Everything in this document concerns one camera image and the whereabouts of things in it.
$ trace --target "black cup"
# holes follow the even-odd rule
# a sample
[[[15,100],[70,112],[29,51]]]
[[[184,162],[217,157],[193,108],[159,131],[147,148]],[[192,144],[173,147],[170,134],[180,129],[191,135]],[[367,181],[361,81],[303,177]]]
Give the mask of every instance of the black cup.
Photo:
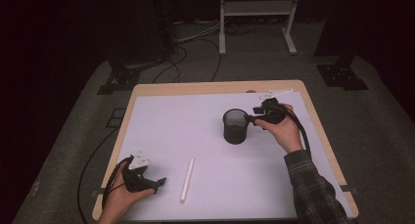
[[[232,109],[223,115],[223,137],[230,144],[241,144],[247,138],[249,122],[246,120],[246,112]]]

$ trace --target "left hand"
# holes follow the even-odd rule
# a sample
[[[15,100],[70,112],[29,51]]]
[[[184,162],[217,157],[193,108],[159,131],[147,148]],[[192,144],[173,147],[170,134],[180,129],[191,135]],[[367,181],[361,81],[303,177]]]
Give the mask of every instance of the left hand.
[[[114,182],[110,188],[110,190],[114,190],[108,194],[104,210],[98,220],[98,223],[100,224],[116,223],[132,205],[155,192],[153,189],[147,189],[138,193],[128,192],[125,185],[121,185],[124,183],[122,170],[126,164],[127,162],[124,162],[115,175]]]

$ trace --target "right hand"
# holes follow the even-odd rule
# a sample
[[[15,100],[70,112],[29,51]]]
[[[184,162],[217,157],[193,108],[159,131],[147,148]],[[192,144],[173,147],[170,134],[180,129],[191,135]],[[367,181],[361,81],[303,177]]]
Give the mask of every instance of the right hand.
[[[293,110],[293,106],[283,104],[287,109]],[[300,140],[300,130],[288,116],[278,124],[268,123],[265,120],[257,119],[255,124],[268,130],[275,138],[277,143],[286,151],[292,153],[303,150]]]

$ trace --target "plaid sleeve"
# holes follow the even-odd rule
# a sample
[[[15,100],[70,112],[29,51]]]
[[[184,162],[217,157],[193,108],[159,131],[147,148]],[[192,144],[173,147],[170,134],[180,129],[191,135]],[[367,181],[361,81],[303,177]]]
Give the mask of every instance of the plaid sleeve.
[[[347,223],[346,213],[336,200],[336,191],[317,168],[305,150],[284,157],[291,184],[294,205],[300,223]]]

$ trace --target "plaid shirt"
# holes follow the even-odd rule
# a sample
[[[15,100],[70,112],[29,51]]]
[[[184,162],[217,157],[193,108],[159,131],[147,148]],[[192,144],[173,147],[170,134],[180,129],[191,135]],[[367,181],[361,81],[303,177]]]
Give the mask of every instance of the plaid shirt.
[[[308,152],[284,156],[293,185],[294,205],[300,223],[347,223],[332,184],[318,174]]]

